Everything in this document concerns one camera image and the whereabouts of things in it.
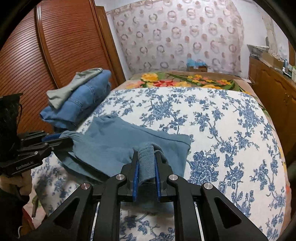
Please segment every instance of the bed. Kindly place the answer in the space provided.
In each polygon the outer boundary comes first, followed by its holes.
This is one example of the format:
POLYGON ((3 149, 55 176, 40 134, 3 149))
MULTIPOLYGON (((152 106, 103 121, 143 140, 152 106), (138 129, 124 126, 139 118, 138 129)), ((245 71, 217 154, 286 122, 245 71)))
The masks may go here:
MULTIPOLYGON (((94 117, 105 114, 189 135, 184 178, 198 185, 211 182, 270 240, 290 222, 291 190, 278 136, 242 79, 196 72, 138 74, 113 90, 77 131, 85 132, 94 117)), ((32 177, 48 215, 87 181, 66 172, 53 153, 32 177)), ((173 214, 123 206, 120 239, 174 240, 173 214)))

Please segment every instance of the black bag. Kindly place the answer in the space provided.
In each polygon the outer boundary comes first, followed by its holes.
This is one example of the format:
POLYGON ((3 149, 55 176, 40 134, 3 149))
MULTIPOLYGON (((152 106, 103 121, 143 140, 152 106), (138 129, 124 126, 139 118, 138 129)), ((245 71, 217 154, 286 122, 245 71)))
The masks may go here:
POLYGON ((12 160, 17 156, 20 140, 17 127, 22 115, 20 96, 22 93, 0 97, 0 161, 12 160))

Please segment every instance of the white wall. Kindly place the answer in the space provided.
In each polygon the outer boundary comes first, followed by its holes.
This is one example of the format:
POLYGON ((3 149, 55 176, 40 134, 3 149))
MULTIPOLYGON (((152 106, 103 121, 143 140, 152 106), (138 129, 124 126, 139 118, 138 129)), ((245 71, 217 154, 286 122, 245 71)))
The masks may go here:
POLYGON ((273 20, 273 23, 274 23, 274 33, 276 35, 276 43, 278 45, 278 55, 283 59, 287 59, 289 62, 288 39, 274 20, 273 20))
POLYGON ((241 49, 242 78, 248 78, 250 52, 247 44, 266 46, 267 31, 253 1, 232 0, 244 23, 244 44, 241 49))
MULTIPOLYGON (((103 6, 105 8, 105 11, 108 12, 112 9, 124 6, 126 4, 136 2, 136 0, 95 0, 94 2, 96 4, 96 6, 103 6)), ((122 66, 122 69, 124 72, 124 76, 128 80, 132 76, 132 73, 130 72, 130 70, 128 68, 123 51, 121 49, 121 45, 120 45, 119 39, 117 37, 116 29, 115 29, 111 15, 107 15, 107 19, 108 19, 108 23, 109 23, 111 33, 112 33, 112 36, 114 39, 115 47, 117 49, 118 56, 119 56, 119 59, 121 62, 121 66, 122 66)))
MULTIPOLYGON (((244 24, 244 44, 241 49, 241 69, 242 78, 248 78, 249 72, 249 55, 247 44, 251 45, 266 45, 265 38, 267 37, 267 31, 262 19, 262 16, 252 0, 232 0, 238 9, 244 24)), ((97 6, 104 6, 106 11, 110 11, 117 7, 121 7, 130 3, 136 2, 136 0, 95 0, 97 6)), ((122 52, 120 42, 116 35, 116 30, 113 24, 112 17, 108 15, 108 22, 111 28, 111 32, 114 38, 115 46, 121 61, 123 72, 126 79, 131 77, 131 72, 127 66, 127 63, 122 52)), ((288 39, 279 28, 279 26, 274 22, 276 41, 278 48, 282 48, 282 52, 287 56, 289 60, 289 46, 288 39)))

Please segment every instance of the box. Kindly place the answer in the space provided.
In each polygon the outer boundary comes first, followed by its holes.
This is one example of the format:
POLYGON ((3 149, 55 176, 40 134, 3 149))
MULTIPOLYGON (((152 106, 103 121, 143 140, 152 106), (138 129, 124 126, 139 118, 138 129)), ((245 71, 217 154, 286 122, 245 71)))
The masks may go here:
POLYGON ((250 51, 250 55, 255 58, 260 58, 263 52, 268 52, 269 47, 267 46, 254 46, 247 44, 250 51))
POLYGON ((198 69, 193 66, 187 66, 189 72, 207 72, 207 66, 199 66, 198 69))
POLYGON ((284 62, 276 59, 275 57, 273 57, 271 54, 269 54, 267 52, 262 53, 260 60, 261 59, 266 61, 267 63, 269 63, 274 68, 278 68, 280 70, 283 69, 284 62))

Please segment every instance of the cardboard box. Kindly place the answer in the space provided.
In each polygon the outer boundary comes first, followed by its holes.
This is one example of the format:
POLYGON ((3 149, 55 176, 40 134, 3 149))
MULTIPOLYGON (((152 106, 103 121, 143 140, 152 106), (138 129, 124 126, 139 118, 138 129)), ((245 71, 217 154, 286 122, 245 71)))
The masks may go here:
POLYGON ((263 52, 262 53, 262 56, 261 56, 260 60, 261 59, 264 60, 264 61, 266 61, 267 63, 269 63, 274 68, 278 68, 280 70, 283 69, 284 62, 276 59, 275 57, 273 57, 272 55, 270 55, 267 52, 263 52))
POLYGON ((198 69, 193 66, 188 66, 187 71, 189 72, 207 72, 207 66, 199 66, 198 69))

